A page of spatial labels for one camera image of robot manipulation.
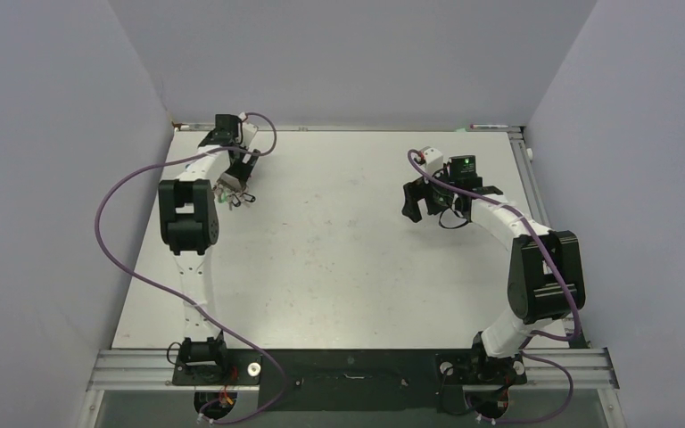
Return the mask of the black key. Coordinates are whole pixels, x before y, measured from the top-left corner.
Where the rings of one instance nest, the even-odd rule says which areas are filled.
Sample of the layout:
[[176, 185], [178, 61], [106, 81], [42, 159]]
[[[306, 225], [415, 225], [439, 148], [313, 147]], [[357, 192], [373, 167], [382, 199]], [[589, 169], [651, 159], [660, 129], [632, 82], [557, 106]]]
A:
[[243, 205], [256, 202], [256, 197], [250, 193], [233, 193], [229, 198], [231, 208], [239, 208]]

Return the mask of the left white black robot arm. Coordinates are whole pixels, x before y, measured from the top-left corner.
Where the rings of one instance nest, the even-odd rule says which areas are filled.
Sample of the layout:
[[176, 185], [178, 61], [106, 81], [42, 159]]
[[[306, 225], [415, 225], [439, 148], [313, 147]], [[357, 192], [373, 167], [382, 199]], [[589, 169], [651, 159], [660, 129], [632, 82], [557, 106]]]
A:
[[184, 301], [184, 338], [173, 362], [173, 384], [222, 384], [239, 375], [224, 332], [206, 316], [213, 305], [212, 251], [219, 239], [217, 206], [253, 203], [248, 191], [260, 152], [251, 147], [258, 129], [247, 113], [218, 114], [197, 146], [197, 159], [183, 172], [160, 181], [158, 203], [162, 241], [177, 266]]

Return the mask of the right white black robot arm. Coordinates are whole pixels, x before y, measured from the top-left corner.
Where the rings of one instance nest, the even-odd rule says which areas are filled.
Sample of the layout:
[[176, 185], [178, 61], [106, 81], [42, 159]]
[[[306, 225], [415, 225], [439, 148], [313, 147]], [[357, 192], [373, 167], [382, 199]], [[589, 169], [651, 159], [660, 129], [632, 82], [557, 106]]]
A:
[[477, 173], [476, 157], [443, 158], [427, 147], [407, 153], [418, 178], [403, 186], [401, 213], [414, 223], [451, 212], [478, 226], [508, 252], [507, 306], [479, 332], [466, 362], [443, 370], [452, 382], [502, 383], [519, 378], [521, 352], [535, 336], [574, 342], [582, 335], [586, 301], [578, 237], [525, 215]]

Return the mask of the grey red keyring holder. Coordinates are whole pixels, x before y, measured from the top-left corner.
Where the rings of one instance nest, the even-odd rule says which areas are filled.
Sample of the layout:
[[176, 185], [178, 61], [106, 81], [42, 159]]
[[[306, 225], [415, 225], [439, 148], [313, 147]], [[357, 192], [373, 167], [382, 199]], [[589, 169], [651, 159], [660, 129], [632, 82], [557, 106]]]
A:
[[217, 183], [212, 187], [212, 191], [215, 195], [216, 202], [219, 203], [219, 197], [224, 195], [227, 197], [227, 202], [226, 203], [219, 203], [219, 204], [227, 204], [229, 205], [229, 198], [233, 193], [240, 193], [239, 190], [235, 190], [232, 187], [229, 187], [228, 185], [224, 185], [222, 183]]

